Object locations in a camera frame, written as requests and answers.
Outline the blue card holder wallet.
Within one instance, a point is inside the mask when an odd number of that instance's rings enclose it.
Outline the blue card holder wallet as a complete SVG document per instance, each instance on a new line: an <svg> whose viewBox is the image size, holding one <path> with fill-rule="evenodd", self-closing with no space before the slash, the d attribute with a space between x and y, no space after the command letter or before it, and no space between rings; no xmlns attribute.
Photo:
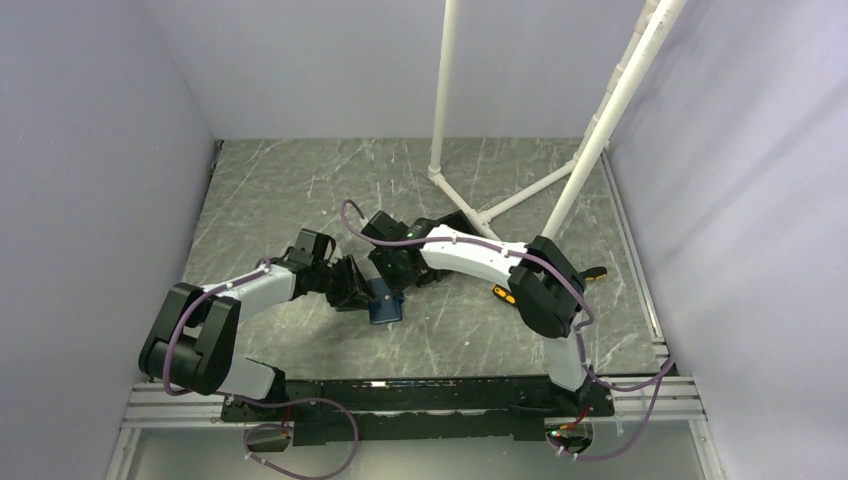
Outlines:
<svg viewBox="0 0 848 480"><path fill-rule="evenodd" d="M404 293L391 291L382 278L369 279L367 285L375 294L375 299L368 303L369 323L377 326L402 321Z"/></svg>

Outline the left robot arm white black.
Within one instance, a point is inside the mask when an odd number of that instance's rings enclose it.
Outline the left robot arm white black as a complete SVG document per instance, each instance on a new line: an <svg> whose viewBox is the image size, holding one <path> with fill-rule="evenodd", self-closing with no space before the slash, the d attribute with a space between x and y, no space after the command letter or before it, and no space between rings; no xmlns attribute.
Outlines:
<svg viewBox="0 0 848 480"><path fill-rule="evenodd" d="M235 353L238 326L269 308L310 293L339 311L367 309L376 300L354 258L339 256L335 240L303 229L280 257L259 260L250 272L218 284L180 282L168 291L141 348L142 373L168 393L247 397L264 420L287 406L283 371Z"/></svg>

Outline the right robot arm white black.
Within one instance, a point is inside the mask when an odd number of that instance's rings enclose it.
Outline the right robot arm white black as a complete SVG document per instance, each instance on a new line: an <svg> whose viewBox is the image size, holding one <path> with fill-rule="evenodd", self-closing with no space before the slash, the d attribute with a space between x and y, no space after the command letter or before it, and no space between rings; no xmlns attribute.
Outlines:
<svg viewBox="0 0 848 480"><path fill-rule="evenodd" d="M379 211L357 234L372 244L369 258L394 292L437 281L448 272L492 283L496 296L514 306L524 324L543 337L555 409L574 415L588 404L586 360L576 334L585 277L552 240L487 239L461 211L418 218L411 225Z"/></svg>

